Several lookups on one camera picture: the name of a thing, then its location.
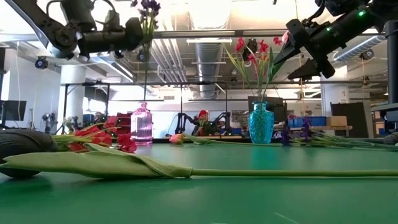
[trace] ceiling duct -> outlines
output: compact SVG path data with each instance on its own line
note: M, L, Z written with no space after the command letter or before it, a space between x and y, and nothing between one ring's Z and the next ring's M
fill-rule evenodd
M191 1L190 3L190 18L193 30L226 29L230 14L231 0L204 0ZM223 44L221 43L195 44L200 81L215 82L217 80L216 76L220 70L220 64L215 62L221 61L222 53ZM215 85L201 85L200 96L202 98L215 98L215 88Z
M373 36L355 47L346 48L340 52L337 52L333 56L333 59L336 62L346 62L348 59L358 56L361 53L371 49L372 47L383 43L384 41L386 41L386 38L383 35Z

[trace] teal glass vase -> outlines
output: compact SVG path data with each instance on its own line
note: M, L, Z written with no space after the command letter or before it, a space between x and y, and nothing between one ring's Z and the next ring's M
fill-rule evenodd
M268 102L254 102L254 111L248 118L251 142L254 144L271 143L274 132L274 113L267 111Z

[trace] green tabletop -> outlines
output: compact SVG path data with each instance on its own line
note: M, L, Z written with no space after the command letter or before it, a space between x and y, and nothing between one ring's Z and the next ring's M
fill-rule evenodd
M360 149L140 148L165 162L197 169L398 169L398 153ZM42 173L0 175L0 223L397 223L398 179L194 177L96 180Z

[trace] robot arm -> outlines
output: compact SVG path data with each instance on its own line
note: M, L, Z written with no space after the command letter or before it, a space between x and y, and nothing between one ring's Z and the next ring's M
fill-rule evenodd
M274 63L281 63L299 54L305 47L313 59L289 75L289 79L311 79L322 75L330 78L335 69L327 55L338 47L345 48L346 43L375 27L382 32L387 21L398 19L398 1L396 0L315 0L320 10L312 17L300 22L293 19L286 24L289 39L283 46ZM317 24L313 18L320 16L327 8L332 16L340 16L335 22Z
M119 14L108 1L113 10L108 12L108 20L102 31L96 30L95 20L91 15L94 2L90 0L58 0L68 24L49 17L37 5L37 0L5 0L34 30L44 47L57 58L71 59L76 47L80 55L90 58L90 53L134 50L142 44L143 33L138 18L130 18L126 28L119 25Z

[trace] pink bottle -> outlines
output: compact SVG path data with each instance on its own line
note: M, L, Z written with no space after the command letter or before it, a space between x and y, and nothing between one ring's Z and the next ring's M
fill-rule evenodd
M147 109L147 103L141 102L139 107L131 115L131 139L138 146L152 144L152 114Z

